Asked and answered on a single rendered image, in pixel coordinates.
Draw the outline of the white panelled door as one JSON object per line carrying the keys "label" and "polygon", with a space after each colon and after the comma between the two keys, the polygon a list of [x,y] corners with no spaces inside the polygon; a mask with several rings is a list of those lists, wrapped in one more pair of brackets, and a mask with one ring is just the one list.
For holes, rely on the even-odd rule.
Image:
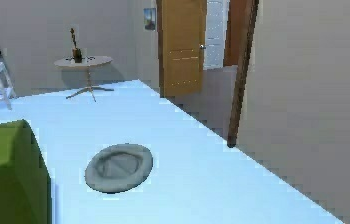
{"label": "white panelled door", "polygon": [[223,67],[230,0],[207,0],[204,69]]}

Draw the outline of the grey round floor cushion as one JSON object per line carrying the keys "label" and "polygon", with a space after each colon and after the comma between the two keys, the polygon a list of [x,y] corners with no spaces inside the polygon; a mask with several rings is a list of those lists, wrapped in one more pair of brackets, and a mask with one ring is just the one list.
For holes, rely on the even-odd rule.
{"label": "grey round floor cushion", "polygon": [[85,183],[93,190],[116,194],[142,184],[153,168],[153,155],[140,144],[115,144],[96,153],[89,161]]}

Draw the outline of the round beige side table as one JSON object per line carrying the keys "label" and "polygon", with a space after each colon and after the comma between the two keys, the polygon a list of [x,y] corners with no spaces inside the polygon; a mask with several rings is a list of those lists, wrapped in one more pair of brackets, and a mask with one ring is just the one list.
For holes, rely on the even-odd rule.
{"label": "round beige side table", "polygon": [[106,64],[110,64],[113,59],[109,56],[87,56],[82,59],[80,63],[76,63],[74,58],[63,58],[54,62],[54,65],[61,69],[75,69],[75,70],[84,70],[86,77],[86,86],[82,89],[78,90],[76,93],[67,96],[67,99],[73,98],[77,95],[80,95],[85,92],[89,92],[93,98],[96,100],[94,96],[95,90],[102,91],[110,91],[110,88],[103,88],[100,86],[94,86],[91,80],[91,69],[94,67],[103,66]]}

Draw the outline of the framed wall picture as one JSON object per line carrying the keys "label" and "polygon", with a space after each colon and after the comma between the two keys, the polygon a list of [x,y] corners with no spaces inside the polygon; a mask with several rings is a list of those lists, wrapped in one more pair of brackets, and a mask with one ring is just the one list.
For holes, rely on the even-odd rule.
{"label": "framed wall picture", "polygon": [[156,9],[155,8],[144,8],[144,28],[149,31],[156,30]]}

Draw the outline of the dark brown door frame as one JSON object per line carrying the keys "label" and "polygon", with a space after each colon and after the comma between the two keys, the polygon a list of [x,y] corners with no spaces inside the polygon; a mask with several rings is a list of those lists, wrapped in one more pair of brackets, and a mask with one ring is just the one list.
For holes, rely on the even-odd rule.
{"label": "dark brown door frame", "polygon": [[236,146],[259,0],[246,0],[241,31],[237,73],[232,98],[227,146]]}

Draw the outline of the brown wooden room door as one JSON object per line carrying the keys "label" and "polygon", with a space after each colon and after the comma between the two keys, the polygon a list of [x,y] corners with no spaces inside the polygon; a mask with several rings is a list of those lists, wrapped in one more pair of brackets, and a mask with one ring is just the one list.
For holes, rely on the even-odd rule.
{"label": "brown wooden room door", "polygon": [[199,92],[202,86],[206,0],[162,0],[163,95]]}

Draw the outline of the green sofa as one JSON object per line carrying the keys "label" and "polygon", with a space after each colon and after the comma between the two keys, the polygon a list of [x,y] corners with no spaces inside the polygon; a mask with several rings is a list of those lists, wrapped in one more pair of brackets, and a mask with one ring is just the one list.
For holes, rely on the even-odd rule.
{"label": "green sofa", "polygon": [[0,224],[52,224],[51,178],[29,123],[0,123]]}

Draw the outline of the brown potted house plant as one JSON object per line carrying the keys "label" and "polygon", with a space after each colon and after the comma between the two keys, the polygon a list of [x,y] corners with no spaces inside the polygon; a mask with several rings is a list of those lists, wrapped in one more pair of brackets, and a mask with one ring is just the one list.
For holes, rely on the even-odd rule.
{"label": "brown potted house plant", "polygon": [[71,40],[73,42],[73,49],[72,49],[73,59],[76,63],[81,63],[82,62],[82,53],[81,53],[81,50],[77,47],[75,30],[73,28],[71,28],[70,33],[71,33]]}

